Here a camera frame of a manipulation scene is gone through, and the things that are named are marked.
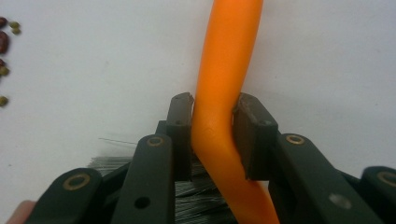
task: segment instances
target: bean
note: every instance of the bean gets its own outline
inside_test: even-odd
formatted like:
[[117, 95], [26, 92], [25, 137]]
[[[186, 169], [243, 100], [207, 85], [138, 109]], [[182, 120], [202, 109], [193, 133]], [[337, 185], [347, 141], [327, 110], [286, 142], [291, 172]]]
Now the bean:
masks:
[[5, 66], [1, 66], [0, 67], [0, 76], [5, 77], [6, 75], [8, 75], [9, 73], [9, 69]]
[[17, 21], [11, 21], [8, 25], [13, 29], [20, 28], [20, 24]]
[[0, 106], [5, 106], [8, 104], [8, 98], [6, 96], [0, 96]]
[[0, 29], [4, 28], [7, 25], [8, 21], [4, 17], [0, 17]]
[[8, 35], [0, 31], [0, 53], [6, 53], [8, 49]]
[[14, 28], [14, 29], [12, 29], [12, 34], [18, 35], [18, 34], [20, 34], [20, 33], [21, 33], [20, 28]]

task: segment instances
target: wire bristle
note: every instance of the wire bristle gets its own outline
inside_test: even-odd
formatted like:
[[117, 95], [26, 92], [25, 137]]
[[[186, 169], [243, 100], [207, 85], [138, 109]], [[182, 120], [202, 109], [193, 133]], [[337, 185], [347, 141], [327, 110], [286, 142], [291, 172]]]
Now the wire bristle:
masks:
[[[88, 167], [107, 175], [131, 160], [132, 157], [96, 157], [92, 158]], [[175, 223], [237, 223], [215, 183], [197, 158], [192, 159], [191, 175], [192, 181], [175, 182]]]

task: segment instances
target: orange tube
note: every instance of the orange tube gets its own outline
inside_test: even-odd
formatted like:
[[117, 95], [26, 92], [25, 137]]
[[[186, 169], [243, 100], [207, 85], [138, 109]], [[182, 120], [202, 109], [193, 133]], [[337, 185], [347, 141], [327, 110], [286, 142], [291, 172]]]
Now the orange tube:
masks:
[[215, 0], [206, 31], [191, 126], [191, 145], [238, 223], [278, 223], [260, 183], [245, 179], [232, 136], [260, 22], [262, 0]]

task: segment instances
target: hole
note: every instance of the hole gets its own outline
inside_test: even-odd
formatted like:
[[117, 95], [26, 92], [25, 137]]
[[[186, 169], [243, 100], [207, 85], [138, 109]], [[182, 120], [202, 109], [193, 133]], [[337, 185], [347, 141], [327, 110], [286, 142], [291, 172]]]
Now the hole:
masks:
[[151, 137], [148, 139], [148, 145], [151, 147], [160, 146], [163, 143], [163, 139], [161, 137]]
[[82, 176], [78, 176], [72, 180], [70, 180], [69, 185], [70, 186], [78, 186], [80, 184], [82, 184], [82, 182], [84, 182], [85, 178]]
[[134, 201], [134, 206], [138, 209], [145, 209], [149, 206], [150, 201], [148, 197], [140, 197]]
[[302, 145], [305, 142], [301, 136], [294, 134], [286, 136], [286, 140], [294, 145]]
[[332, 193], [329, 195], [329, 200], [340, 208], [346, 210], [352, 208], [352, 203], [350, 202], [350, 200], [341, 194]]
[[381, 171], [376, 176], [382, 182], [396, 188], [396, 174], [388, 171]]
[[64, 189], [67, 190], [81, 189], [82, 187], [90, 183], [90, 179], [91, 179], [90, 176], [85, 173], [72, 175], [64, 181]]

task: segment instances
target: white surface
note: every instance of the white surface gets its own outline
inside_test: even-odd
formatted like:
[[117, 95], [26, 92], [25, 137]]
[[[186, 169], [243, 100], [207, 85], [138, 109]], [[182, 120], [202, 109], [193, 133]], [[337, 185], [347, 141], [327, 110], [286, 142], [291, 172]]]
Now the white surface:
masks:
[[[3, 0], [21, 23], [2, 58], [0, 223], [91, 157], [129, 155], [194, 93], [212, 1]], [[396, 167], [396, 2], [265, 3], [244, 91], [282, 133], [309, 137], [338, 169]]]

